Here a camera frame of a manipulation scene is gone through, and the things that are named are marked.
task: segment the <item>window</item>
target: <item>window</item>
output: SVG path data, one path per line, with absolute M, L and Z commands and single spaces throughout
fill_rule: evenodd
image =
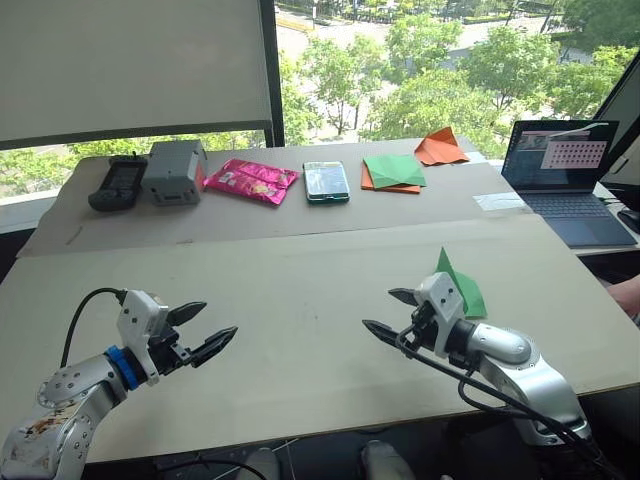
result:
M 95 142 L 49 145 L 0 151 L 0 198 L 16 201 L 42 198 L 37 192 L 57 190 L 85 157 L 148 153 L 154 142 L 200 139 L 206 150 L 236 150 L 264 146 L 262 131 L 200 133 L 158 137 L 118 138 Z
M 503 159 L 515 120 L 591 118 L 640 44 L 637 0 L 277 5 L 287 145 L 452 126 Z

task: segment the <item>orange paper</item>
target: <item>orange paper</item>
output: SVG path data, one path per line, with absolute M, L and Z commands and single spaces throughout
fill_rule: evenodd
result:
M 451 127 L 443 128 L 424 137 L 414 153 L 427 166 L 469 161 L 469 157 L 458 147 Z
M 420 185 L 392 185 L 390 187 L 373 188 L 373 180 L 367 168 L 367 164 L 362 162 L 362 190 L 375 190 L 376 192 L 398 192 L 398 193 L 420 193 Z

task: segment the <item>gray box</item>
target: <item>gray box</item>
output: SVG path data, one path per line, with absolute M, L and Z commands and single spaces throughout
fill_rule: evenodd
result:
M 200 140 L 156 142 L 149 156 L 142 188 L 154 205 L 188 205 L 200 201 L 207 159 Z

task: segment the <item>laptop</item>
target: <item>laptop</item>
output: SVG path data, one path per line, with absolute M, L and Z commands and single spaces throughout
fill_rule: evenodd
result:
M 595 195 L 616 121 L 515 122 L 502 176 L 570 247 L 635 245 Z

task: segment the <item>pink snack bag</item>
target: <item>pink snack bag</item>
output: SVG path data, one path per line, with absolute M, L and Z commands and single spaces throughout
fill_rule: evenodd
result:
M 223 192 L 280 205 L 299 173 L 285 168 L 233 158 L 204 181 L 204 185 Z

